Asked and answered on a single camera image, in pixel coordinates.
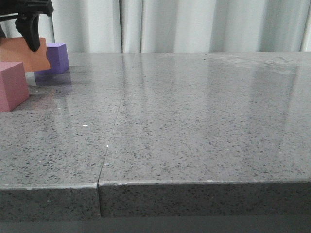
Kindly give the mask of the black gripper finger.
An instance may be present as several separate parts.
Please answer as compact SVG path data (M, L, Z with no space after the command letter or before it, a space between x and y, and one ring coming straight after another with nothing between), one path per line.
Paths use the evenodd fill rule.
M25 39L32 52L37 52L40 47L38 33L39 13L18 14L15 21L16 29Z

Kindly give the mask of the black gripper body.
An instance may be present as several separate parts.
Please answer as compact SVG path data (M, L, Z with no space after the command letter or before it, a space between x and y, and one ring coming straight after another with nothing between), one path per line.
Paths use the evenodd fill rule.
M0 14L38 13L51 16L54 11L51 0L1 0Z

